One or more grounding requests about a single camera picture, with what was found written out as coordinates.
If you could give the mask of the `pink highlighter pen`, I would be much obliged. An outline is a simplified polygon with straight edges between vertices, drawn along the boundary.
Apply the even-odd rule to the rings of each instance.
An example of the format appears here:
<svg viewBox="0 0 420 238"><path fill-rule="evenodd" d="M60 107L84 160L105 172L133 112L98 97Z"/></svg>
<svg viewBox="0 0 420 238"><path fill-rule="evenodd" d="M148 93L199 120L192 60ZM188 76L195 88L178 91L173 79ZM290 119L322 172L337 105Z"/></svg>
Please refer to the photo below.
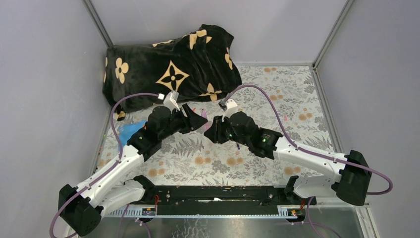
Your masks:
<svg viewBox="0 0 420 238"><path fill-rule="evenodd" d="M207 114L204 109L201 110L201 116L207 119Z"/></svg>

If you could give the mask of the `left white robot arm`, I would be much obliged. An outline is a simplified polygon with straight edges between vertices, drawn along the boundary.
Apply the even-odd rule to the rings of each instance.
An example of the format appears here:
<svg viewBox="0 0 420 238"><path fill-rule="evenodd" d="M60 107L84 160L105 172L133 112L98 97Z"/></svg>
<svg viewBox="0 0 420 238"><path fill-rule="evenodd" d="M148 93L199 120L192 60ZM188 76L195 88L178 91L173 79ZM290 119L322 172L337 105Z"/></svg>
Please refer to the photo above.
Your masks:
<svg viewBox="0 0 420 238"><path fill-rule="evenodd" d="M99 224L106 212L124 204L152 201L154 191L134 178L128 185L112 188L136 166L143 164L162 146L162 141L176 134L195 131L208 120L187 104L171 110L165 106L153 109L144 126L136 131L119 154L98 172L76 186L66 184L58 195L58 212L76 235L86 236Z"/></svg>

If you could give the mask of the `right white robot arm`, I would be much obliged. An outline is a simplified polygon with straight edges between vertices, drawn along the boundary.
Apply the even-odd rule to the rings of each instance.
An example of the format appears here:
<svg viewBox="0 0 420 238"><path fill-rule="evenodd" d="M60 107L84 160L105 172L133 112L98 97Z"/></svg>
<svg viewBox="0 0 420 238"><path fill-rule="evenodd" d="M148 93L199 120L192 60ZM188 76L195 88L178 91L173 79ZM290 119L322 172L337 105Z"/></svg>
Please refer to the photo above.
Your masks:
<svg viewBox="0 0 420 238"><path fill-rule="evenodd" d="M330 153L292 145L285 135L259 127L243 112L229 118L215 116L204 136L214 144L234 141L248 147L258 157L295 163L322 174L313 179L290 178L290 187L284 190L284 198L290 204L297 204L303 198L333 195L351 205L365 203L372 173L365 170L368 164L363 154L356 150L349 154Z"/></svg>

